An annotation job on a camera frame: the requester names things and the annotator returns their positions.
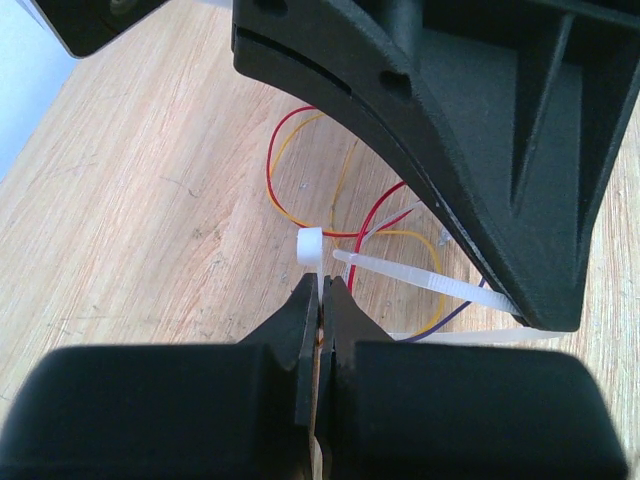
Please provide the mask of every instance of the black plastic part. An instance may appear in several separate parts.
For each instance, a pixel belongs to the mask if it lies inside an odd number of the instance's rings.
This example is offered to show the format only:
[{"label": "black plastic part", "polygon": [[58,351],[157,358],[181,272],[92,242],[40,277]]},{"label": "black plastic part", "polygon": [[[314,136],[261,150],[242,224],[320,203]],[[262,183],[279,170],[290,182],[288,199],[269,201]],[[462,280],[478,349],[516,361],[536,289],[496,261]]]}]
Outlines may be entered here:
[{"label": "black plastic part", "polygon": [[579,327],[639,88],[637,2],[236,0],[233,21],[236,69],[371,146],[519,321]]},{"label": "black plastic part", "polygon": [[325,297],[324,329],[325,478],[627,476],[598,387],[575,358],[392,342],[341,279]]},{"label": "black plastic part", "polygon": [[[0,438],[2,480],[623,479],[598,388],[550,352],[395,343],[306,275],[237,345],[48,355]],[[322,324],[317,410],[313,361]]]},{"label": "black plastic part", "polygon": [[317,324],[307,275],[238,345],[58,350],[4,425],[0,478],[311,478]]},{"label": "black plastic part", "polygon": [[74,57],[95,53],[167,0],[34,0]]}]

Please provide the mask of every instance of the wood grain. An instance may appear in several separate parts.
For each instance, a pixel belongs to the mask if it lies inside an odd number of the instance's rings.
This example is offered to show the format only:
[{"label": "wood grain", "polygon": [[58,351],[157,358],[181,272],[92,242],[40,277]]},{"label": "wood grain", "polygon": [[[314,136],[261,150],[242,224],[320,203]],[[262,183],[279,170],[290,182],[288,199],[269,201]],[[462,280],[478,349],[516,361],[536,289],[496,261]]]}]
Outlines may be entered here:
[{"label": "wood grain", "polygon": [[[230,24],[229,12],[175,0],[82,61],[0,185],[0,421],[53,348],[232,342],[303,273],[296,228],[271,208],[263,178],[271,130],[302,102],[233,70]],[[527,345],[586,363],[632,459],[640,445],[639,133],[636,112],[593,235],[583,327]],[[305,129],[276,173],[283,203],[326,226],[354,140],[328,118]],[[396,180],[359,144],[338,226],[357,227]],[[399,193],[381,215],[412,198]],[[440,235],[428,212],[405,226],[433,242]],[[373,239],[367,252],[432,266],[411,238]],[[479,279],[456,245],[440,253],[447,275]],[[360,274],[356,289],[360,305],[394,331],[418,328],[435,308],[432,294],[373,274]],[[447,311],[455,305],[447,300]],[[452,328],[513,324],[473,306]]]}]

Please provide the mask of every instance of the purple wire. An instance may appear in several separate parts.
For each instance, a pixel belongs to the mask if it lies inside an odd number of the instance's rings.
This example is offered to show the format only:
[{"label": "purple wire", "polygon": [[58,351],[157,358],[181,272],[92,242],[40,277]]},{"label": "purple wire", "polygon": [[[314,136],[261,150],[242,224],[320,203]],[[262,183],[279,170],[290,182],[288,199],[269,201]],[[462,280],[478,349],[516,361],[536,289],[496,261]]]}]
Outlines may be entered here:
[{"label": "purple wire", "polygon": [[[485,283],[486,283],[486,280],[483,278],[482,280],[480,280],[480,283],[478,284],[478,286],[479,287],[484,287]],[[462,311],[465,308],[467,308],[469,305],[471,305],[471,302],[469,302],[469,301],[464,302],[458,308],[456,308],[453,312],[451,312],[449,315],[444,317],[442,320],[440,320],[438,323],[436,323],[433,327],[431,327],[426,332],[420,333],[418,335],[414,335],[413,337],[405,338],[403,340],[398,340],[398,341],[399,342],[414,343],[414,342],[417,342],[419,340],[422,340],[423,338],[428,337],[432,333],[435,333],[436,331],[440,330],[442,327],[444,327],[447,323],[449,323],[451,320],[456,318],[458,315],[460,315],[460,313],[462,313]]]}]

